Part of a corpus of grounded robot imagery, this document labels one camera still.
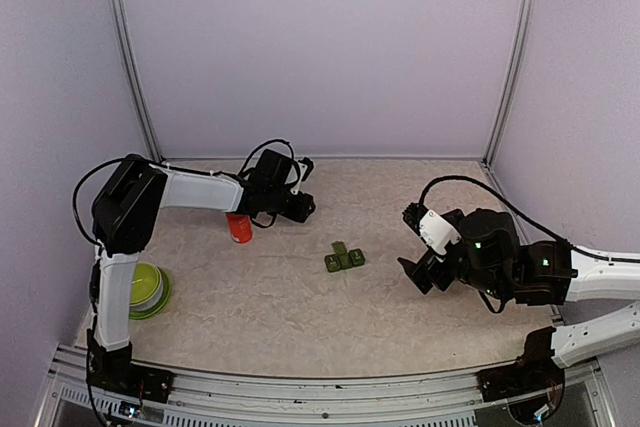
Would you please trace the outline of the red pill bottle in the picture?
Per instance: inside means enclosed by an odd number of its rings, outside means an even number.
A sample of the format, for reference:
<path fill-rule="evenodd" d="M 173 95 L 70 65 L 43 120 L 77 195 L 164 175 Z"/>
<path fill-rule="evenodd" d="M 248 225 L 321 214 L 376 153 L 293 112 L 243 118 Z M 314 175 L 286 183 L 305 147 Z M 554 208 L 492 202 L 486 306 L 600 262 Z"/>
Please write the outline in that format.
<path fill-rule="evenodd" d="M 247 215 L 227 213 L 226 220 L 231 238 L 234 242 L 245 244 L 252 240 L 252 223 Z"/>

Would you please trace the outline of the green weekly pill organizer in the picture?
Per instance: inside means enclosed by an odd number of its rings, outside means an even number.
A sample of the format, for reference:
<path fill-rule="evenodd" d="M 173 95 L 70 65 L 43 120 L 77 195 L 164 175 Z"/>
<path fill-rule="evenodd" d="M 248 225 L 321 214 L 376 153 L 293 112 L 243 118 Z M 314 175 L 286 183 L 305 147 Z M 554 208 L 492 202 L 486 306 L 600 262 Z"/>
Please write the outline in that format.
<path fill-rule="evenodd" d="M 324 257 L 325 268 L 328 273 L 336 273 L 364 266 L 366 258 L 361 249 L 348 249 L 343 241 L 331 243 L 332 253 Z"/>

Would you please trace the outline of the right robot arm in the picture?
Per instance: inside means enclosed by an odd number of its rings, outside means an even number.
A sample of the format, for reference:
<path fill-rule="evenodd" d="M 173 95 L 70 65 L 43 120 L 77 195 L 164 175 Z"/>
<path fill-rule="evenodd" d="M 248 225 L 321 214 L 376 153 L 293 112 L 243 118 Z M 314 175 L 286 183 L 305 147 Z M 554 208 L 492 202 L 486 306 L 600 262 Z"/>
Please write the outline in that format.
<path fill-rule="evenodd" d="M 639 340 L 639 257 L 605 254 L 566 240 L 521 244 L 507 212 L 456 209 L 443 215 L 418 203 L 402 214 L 426 246 L 417 261 L 398 261 L 422 292 L 458 282 L 475 289 L 494 314 L 509 302 L 562 306 L 586 300 L 626 300 L 628 306 L 590 321 L 528 334 L 511 380 L 523 391 L 562 369 Z"/>

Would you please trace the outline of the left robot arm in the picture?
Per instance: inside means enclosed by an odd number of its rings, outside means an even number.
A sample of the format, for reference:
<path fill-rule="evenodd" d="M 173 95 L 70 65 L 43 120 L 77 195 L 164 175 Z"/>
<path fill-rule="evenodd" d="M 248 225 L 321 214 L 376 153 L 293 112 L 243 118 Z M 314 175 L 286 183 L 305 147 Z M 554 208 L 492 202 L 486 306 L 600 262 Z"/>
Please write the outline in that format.
<path fill-rule="evenodd" d="M 99 371 L 121 392 L 140 381 L 137 365 L 114 352 L 130 345 L 129 303 L 134 271 L 163 208 L 214 210 L 256 219 L 266 214 L 303 223 L 315 210 L 301 191 L 314 168 L 266 149 L 257 163 L 239 173 L 195 171 L 155 164 L 130 154 L 117 163 L 91 206 L 96 262 L 90 296 L 96 307 L 93 336 L 107 352 Z"/>

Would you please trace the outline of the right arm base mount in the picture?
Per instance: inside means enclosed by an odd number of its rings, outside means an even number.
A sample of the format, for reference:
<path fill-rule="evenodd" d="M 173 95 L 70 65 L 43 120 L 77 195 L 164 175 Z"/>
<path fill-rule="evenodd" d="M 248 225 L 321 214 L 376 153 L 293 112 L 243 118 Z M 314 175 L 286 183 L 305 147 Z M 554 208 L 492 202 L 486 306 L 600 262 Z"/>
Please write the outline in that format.
<path fill-rule="evenodd" d="M 565 382 L 564 370 L 553 361 L 515 362 L 495 368 L 483 369 L 476 374 L 478 387 L 484 402 L 493 402 L 552 386 L 562 386 Z"/>

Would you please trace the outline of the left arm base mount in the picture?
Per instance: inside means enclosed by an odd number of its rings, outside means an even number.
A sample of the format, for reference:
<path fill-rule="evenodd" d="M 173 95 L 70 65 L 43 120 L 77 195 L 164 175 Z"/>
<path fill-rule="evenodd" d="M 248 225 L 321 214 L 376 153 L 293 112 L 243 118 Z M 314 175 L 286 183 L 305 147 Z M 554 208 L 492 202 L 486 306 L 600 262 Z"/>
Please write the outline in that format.
<path fill-rule="evenodd" d="M 129 364 L 124 370 L 114 372 L 90 366 L 87 375 L 92 387 L 161 404 L 168 402 L 174 379 L 175 374 L 169 370 L 135 363 Z"/>

